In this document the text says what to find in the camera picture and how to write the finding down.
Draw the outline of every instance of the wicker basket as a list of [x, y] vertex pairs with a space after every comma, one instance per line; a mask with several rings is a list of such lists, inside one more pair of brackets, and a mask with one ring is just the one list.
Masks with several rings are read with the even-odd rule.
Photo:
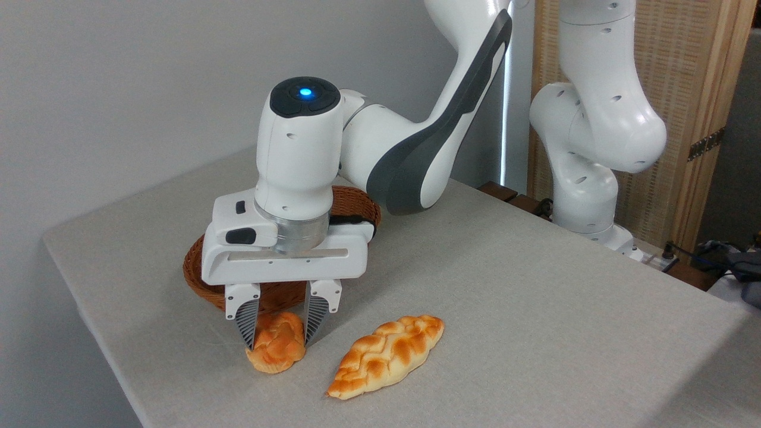
[[[381, 209], [362, 190], [347, 186], [333, 186], [332, 216], [361, 216], [377, 227], [381, 223]], [[183, 262], [183, 274], [188, 286], [199, 296], [224, 311], [224, 286], [210, 286], [201, 280], [201, 253], [203, 235], [188, 250]], [[260, 312], [276, 312], [304, 301], [306, 281], [262, 283]]]

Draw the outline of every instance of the white robotic arm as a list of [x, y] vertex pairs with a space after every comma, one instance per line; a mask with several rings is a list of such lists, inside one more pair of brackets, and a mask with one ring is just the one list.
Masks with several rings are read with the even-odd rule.
[[553, 175], [554, 223], [638, 258], [631, 233], [613, 224], [612, 169], [637, 173], [660, 157], [666, 126], [653, 111], [634, 63], [634, 0], [560, 4], [560, 66], [572, 83], [542, 88], [530, 121]]
[[260, 283], [309, 280], [304, 336], [338, 310], [343, 278], [362, 275], [373, 226], [329, 225], [339, 172], [392, 214], [441, 196], [455, 155], [505, 53], [507, 0], [425, 0], [457, 64], [431, 116], [413, 123], [319, 78], [281, 82], [265, 102], [252, 190], [217, 198], [202, 279], [225, 285], [225, 314], [253, 349]]

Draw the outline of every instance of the wooden block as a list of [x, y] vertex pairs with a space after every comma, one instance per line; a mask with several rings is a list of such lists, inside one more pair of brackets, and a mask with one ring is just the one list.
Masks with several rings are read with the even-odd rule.
[[702, 291], [708, 291], [708, 289], [710, 289], [717, 281], [716, 277], [708, 275], [701, 270], [697, 270], [689, 264], [681, 261], [673, 265], [671, 269], [668, 270], [667, 274], [680, 281], [684, 281], [697, 289], [701, 289]]
[[534, 213], [539, 209], [539, 201], [535, 200], [534, 198], [529, 198], [526, 195], [518, 195], [508, 203], [512, 206], [516, 206], [522, 209], [523, 211], [528, 211], [531, 213]]
[[483, 184], [478, 188], [478, 190], [481, 190], [483, 193], [493, 196], [499, 200], [504, 200], [505, 202], [508, 202], [509, 200], [518, 196], [518, 192], [515, 190], [500, 186], [494, 181], [489, 181], [488, 183]]

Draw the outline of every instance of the table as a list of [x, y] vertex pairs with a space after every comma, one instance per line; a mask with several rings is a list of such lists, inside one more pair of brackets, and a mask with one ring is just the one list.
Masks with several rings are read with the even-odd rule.
[[[256, 372], [181, 271], [254, 165], [247, 150], [44, 236], [146, 427], [761, 426], [759, 318], [454, 181], [422, 214], [385, 215], [302, 361]], [[446, 323], [426, 364], [324, 396], [354, 340], [424, 313]]]

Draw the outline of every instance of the braided bread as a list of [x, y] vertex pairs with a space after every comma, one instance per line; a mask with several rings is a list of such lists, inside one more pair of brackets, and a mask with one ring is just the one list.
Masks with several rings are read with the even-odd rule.
[[246, 348], [246, 355], [253, 367], [260, 372], [280, 373], [304, 358], [304, 326], [301, 319], [291, 312], [260, 314], [256, 322], [256, 339], [253, 351]]
[[444, 322], [431, 315], [381, 325], [354, 342], [326, 394], [346, 400], [400, 382], [425, 362], [442, 333]]

